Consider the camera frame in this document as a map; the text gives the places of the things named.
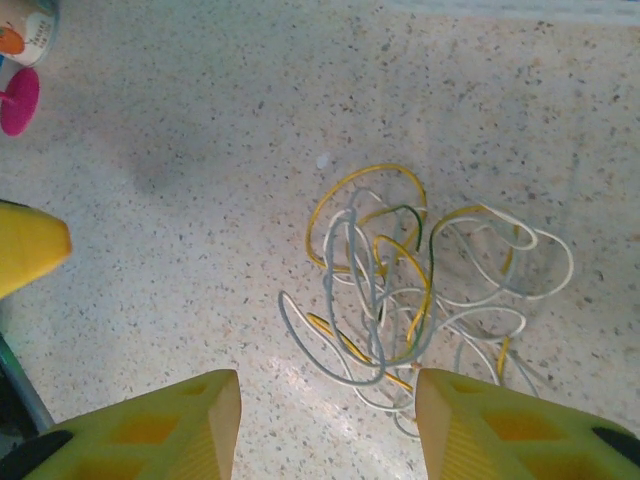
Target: rectangular cutout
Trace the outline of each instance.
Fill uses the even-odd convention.
[[[467,385],[464,381],[451,382],[451,386],[459,393],[481,393],[482,390],[476,385]]]
[[[191,396],[202,395],[206,389],[207,389],[207,386],[205,384],[191,385],[190,387],[185,388],[182,394],[191,395]]]
[[[178,416],[140,414],[125,419],[111,436],[113,443],[160,445],[178,425]]]
[[[501,440],[508,442],[559,440],[565,437],[544,417],[527,411],[487,412],[483,418]]]

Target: pink disc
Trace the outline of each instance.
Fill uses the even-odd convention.
[[[40,80],[32,68],[16,73],[3,95],[0,126],[4,133],[15,137],[23,133],[36,113],[40,97]]]

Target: small white debris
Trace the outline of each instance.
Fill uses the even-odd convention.
[[[322,170],[329,163],[329,152],[325,152],[316,160],[316,166]]]

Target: yellow plastic object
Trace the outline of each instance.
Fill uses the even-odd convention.
[[[63,221],[0,200],[0,298],[51,272],[70,254]]]
[[[421,370],[416,388],[429,480],[640,478],[592,432],[632,435],[613,422],[443,370]]]
[[[53,427],[73,439],[27,480],[228,480],[240,386],[218,370]]]

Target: speckled floor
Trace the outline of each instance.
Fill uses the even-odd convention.
[[[518,352],[543,397],[640,433],[639,42],[351,0],[66,1],[38,116],[0,138],[0,196],[65,219],[75,252],[0,329],[57,420],[232,367],[235,478],[424,478],[419,444],[318,375],[275,303],[318,293],[319,195],[392,160],[433,218],[482,197],[571,242],[576,278]]]

